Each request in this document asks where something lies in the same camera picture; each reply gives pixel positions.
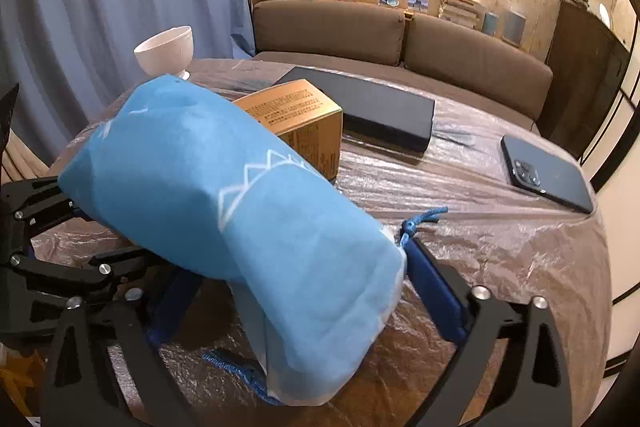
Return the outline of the blue drawstring bag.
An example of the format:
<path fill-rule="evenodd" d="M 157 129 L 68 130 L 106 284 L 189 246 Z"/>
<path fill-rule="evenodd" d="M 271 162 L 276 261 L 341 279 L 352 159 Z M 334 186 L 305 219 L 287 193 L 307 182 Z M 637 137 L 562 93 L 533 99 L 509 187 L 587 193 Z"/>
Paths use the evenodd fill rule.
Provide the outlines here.
<path fill-rule="evenodd" d="M 270 397 L 330 401 L 399 303 L 405 247 L 242 108 L 143 83 L 58 177 L 90 218 L 231 288 Z"/>

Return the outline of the gold cardboard box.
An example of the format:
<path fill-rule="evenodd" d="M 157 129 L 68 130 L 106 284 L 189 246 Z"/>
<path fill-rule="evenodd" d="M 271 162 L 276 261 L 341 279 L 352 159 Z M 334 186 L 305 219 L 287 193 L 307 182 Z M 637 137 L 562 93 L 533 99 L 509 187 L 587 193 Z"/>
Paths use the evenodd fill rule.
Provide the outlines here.
<path fill-rule="evenodd" d="M 338 173 L 343 109 L 306 79 L 274 84 L 234 101 L 326 179 Z"/>

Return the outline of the white ceramic bowl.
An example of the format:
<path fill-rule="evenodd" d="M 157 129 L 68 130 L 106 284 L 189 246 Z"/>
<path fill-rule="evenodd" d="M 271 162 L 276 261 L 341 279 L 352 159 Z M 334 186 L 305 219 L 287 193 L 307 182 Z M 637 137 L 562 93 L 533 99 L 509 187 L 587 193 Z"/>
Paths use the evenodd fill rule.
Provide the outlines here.
<path fill-rule="evenodd" d="M 169 28 L 146 39 L 134 48 L 134 56 L 150 78 L 173 75 L 188 80 L 194 54 L 191 26 Z"/>

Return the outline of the blue curtain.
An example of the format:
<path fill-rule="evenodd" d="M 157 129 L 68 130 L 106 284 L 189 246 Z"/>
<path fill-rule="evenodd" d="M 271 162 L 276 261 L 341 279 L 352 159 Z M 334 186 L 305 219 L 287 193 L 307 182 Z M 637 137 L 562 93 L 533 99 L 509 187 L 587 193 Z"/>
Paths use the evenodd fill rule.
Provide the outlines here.
<path fill-rule="evenodd" d="M 143 78 L 134 48 L 188 26 L 198 58 L 255 52 L 248 0 L 1 0 L 1 78 L 20 85 L 13 127 L 51 162 Z"/>

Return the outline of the blue smartphone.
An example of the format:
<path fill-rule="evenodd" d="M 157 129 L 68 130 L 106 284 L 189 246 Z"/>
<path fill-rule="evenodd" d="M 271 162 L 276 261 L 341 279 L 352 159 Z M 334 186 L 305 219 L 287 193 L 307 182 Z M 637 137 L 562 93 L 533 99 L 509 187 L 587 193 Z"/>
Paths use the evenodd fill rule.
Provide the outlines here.
<path fill-rule="evenodd" d="M 503 135 L 500 145 L 513 185 L 586 215 L 593 212 L 578 167 L 512 135 Z"/>

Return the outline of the shoji screen divider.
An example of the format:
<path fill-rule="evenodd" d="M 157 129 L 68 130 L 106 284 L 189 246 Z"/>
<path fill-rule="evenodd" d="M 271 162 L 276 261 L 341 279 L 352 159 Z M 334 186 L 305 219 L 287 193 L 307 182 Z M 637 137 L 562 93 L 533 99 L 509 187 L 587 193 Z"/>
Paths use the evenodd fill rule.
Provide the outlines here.
<path fill-rule="evenodd" d="M 597 192 L 610 255 L 613 303 L 608 366 L 593 404 L 622 375 L 639 335 L 639 31 L 614 104 L 582 155 L 582 170 Z"/>

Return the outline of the black tablet case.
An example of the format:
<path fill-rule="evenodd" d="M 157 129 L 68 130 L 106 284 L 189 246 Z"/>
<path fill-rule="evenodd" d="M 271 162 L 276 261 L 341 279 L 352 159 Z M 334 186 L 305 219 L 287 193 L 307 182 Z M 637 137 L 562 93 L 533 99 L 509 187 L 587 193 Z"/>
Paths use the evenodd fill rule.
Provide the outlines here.
<path fill-rule="evenodd" d="M 348 131 L 423 154 L 430 144 L 435 101 L 372 80 L 296 66 L 274 84 L 305 79 L 343 109 Z"/>

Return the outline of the dark wooden cabinet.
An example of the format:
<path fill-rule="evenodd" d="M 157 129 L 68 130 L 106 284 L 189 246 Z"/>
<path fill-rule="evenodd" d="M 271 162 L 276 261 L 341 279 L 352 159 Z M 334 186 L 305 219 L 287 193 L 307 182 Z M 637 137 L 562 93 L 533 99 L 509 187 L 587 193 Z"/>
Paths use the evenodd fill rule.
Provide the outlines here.
<path fill-rule="evenodd" d="M 597 15 L 562 0 L 546 60 L 553 78 L 537 119 L 540 134 L 582 156 L 614 103 L 629 57 Z"/>

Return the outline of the grey speaker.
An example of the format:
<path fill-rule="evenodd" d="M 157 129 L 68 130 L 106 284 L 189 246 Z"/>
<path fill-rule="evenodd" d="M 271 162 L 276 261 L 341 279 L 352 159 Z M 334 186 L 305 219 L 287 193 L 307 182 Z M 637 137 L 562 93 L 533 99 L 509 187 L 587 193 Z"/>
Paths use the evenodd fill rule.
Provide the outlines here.
<path fill-rule="evenodd" d="M 507 10 L 504 12 L 502 40 L 510 43 L 511 46 L 519 48 L 522 43 L 525 26 L 526 17 L 523 14 Z"/>

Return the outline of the light blue cup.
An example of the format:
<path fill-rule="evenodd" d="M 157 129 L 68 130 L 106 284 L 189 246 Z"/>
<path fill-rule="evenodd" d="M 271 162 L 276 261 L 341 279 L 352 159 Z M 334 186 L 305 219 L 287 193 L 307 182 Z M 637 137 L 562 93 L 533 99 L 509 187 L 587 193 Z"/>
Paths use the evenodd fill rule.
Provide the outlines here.
<path fill-rule="evenodd" d="M 491 37 L 495 37 L 498 28 L 499 17 L 494 12 L 486 12 L 484 15 L 482 33 Z"/>

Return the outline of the brown sofa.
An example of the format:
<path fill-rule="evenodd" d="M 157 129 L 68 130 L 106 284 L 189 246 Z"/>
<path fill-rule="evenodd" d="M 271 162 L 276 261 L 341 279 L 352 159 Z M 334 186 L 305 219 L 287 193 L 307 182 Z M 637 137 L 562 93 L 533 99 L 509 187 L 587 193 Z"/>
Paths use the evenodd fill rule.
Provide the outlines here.
<path fill-rule="evenodd" d="M 530 131 L 553 74 L 535 57 L 440 18 L 331 0 L 268 0 L 253 11 L 256 60 L 413 87 Z"/>

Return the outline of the stack of books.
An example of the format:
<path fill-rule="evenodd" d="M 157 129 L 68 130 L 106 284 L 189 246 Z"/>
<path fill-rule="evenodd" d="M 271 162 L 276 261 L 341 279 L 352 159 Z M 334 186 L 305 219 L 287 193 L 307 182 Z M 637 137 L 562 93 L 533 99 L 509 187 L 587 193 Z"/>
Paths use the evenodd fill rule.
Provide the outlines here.
<path fill-rule="evenodd" d="M 481 30 L 487 9 L 475 0 L 442 0 L 438 9 L 438 17 L 448 22 Z"/>

